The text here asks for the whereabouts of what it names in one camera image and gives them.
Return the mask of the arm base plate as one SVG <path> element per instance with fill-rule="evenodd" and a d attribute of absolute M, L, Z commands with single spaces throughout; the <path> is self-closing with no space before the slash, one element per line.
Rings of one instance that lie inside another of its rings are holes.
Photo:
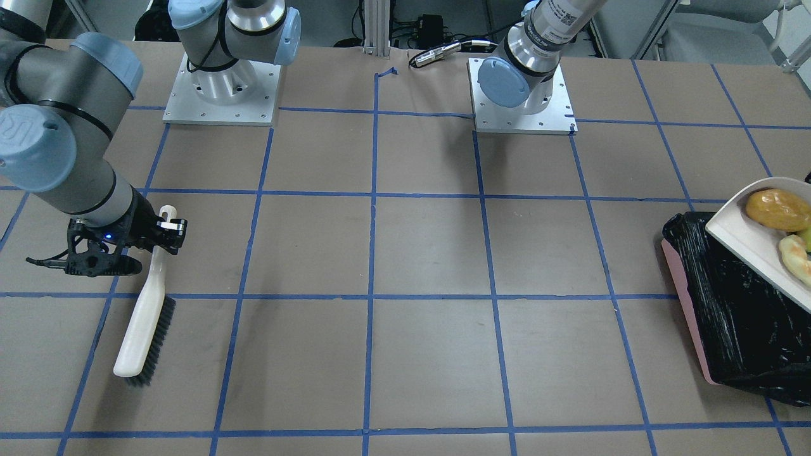
<path fill-rule="evenodd" d="M 479 133 L 573 135 L 578 132 L 564 70 L 557 67 L 552 80 L 534 87 L 527 100 L 516 107 L 499 106 L 484 93 L 478 72 L 494 58 L 470 58 L 468 75 Z"/>
<path fill-rule="evenodd" d="M 221 72 L 190 72 L 183 57 L 164 109 L 166 124 L 272 127 L 283 66 L 239 60 Z"/>

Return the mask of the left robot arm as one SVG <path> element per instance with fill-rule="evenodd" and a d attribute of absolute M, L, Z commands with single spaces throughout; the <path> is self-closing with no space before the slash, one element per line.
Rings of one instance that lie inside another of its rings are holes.
<path fill-rule="evenodd" d="M 533 1 L 523 20 L 510 27 L 494 54 L 483 60 L 476 80 L 496 106 L 534 115 L 547 108 L 561 52 L 605 5 L 605 1 Z"/>

